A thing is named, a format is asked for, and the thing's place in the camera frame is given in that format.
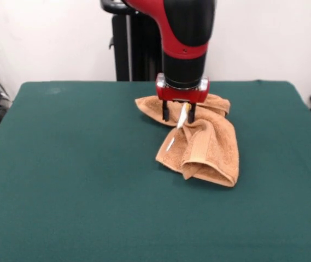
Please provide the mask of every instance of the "table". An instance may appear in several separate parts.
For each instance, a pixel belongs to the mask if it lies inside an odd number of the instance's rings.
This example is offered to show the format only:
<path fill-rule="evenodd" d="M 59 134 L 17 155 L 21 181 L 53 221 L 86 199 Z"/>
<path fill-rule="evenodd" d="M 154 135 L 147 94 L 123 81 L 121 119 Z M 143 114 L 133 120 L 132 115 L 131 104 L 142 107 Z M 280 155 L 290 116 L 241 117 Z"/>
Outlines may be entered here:
<path fill-rule="evenodd" d="M 234 188 L 155 161 L 150 82 L 25 83 L 0 125 L 0 261 L 311 261 L 311 112 L 293 85 L 213 82 L 230 100 Z"/>

